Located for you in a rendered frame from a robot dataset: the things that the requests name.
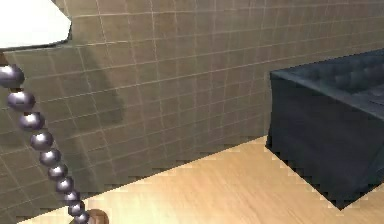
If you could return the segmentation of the dark blue sofa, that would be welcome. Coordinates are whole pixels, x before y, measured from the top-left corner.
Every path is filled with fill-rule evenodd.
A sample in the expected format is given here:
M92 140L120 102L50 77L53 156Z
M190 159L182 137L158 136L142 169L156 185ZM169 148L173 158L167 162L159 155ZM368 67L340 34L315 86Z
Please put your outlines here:
M342 210L384 182L384 48L270 73L266 147Z

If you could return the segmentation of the white shade beaded floor lamp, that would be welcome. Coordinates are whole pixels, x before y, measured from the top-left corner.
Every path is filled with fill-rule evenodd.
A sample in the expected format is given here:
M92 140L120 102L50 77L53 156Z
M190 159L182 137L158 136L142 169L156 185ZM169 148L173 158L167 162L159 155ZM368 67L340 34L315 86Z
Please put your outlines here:
M30 146L39 152L39 161L47 167L48 178L55 182L62 195L69 224L110 224L106 212L87 209L55 139L45 128L45 117L34 109L35 96L23 88L25 74L18 65L4 58L8 50L55 46L67 41L72 21L57 7L54 0L0 0L0 86L9 91L7 105L21 113L19 126L32 133Z

